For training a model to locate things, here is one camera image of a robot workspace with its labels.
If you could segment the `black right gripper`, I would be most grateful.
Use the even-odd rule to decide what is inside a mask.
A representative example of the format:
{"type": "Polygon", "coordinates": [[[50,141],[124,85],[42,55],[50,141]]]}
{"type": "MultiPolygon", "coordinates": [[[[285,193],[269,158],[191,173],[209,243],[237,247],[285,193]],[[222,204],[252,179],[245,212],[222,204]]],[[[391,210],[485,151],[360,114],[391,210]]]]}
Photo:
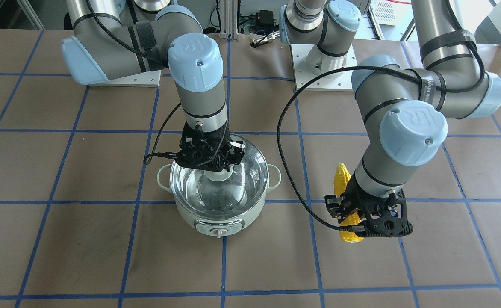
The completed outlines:
{"type": "Polygon", "coordinates": [[[184,168],[220,172],[232,165],[239,165],[245,153],[245,141],[231,140],[229,124],[204,132],[199,125],[190,127],[188,123],[182,130],[180,151],[175,162],[184,168]]]}

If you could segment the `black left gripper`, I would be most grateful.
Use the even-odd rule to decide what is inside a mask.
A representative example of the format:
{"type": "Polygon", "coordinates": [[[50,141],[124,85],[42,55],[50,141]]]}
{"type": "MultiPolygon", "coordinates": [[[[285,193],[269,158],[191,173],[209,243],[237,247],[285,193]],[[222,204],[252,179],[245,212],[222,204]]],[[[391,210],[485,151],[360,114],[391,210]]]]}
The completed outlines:
{"type": "Polygon", "coordinates": [[[351,215],[358,214],[364,230],[356,232],[359,237],[403,237],[413,232],[413,225],[407,220],[407,199],[403,190],[377,197],[364,191],[354,179],[342,189],[341,195],[325,195],[325,208],[341,226],[351,215]]]}

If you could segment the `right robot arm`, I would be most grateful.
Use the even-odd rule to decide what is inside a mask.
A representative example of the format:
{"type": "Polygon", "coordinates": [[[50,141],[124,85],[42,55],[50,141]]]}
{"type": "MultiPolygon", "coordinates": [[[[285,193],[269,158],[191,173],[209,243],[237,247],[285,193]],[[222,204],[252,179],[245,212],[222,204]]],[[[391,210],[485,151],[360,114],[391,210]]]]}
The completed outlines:
{"type": "Polygon", "coordinates": [[[61,50],[79,84],[170,70],[186,119],[180,150],[153,149],[145,164],[164,157],[183,168],[228,173],[241,163],[245,145],[230,137],[218,44],[188,8],[167,1],[153,20],[124,26],[118,1],[68,0],[67,6],[74,35],[63,39],[61,50]]]}

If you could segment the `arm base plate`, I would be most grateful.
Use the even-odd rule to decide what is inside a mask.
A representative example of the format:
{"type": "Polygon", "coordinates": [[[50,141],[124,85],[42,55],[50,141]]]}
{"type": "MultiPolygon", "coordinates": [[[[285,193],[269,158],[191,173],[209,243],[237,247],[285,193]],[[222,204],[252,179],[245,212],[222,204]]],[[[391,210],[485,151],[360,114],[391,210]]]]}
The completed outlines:
{"type": "Polygon", "coordinates": [[[162,71],[149,71],[131,76],[120,77],[114,80],[90,84],[89,86],[127,86],[127,87],[151,87],[160,86],[162,71]]]}
{"type": "MultiPolygon", "coordinates": [[[[354,47],[350,45],[348,52],[342,57],[334,58],[321,53],[316,45],[290,45],[295,77],[295,89],[300,89],[309,80],[325,72],[348,66],[356,66],[354,47]]],[[[351,72],[339,72],[321,78],[305,88],[305,90],[323,90],[351,92],[351,72]]]]}

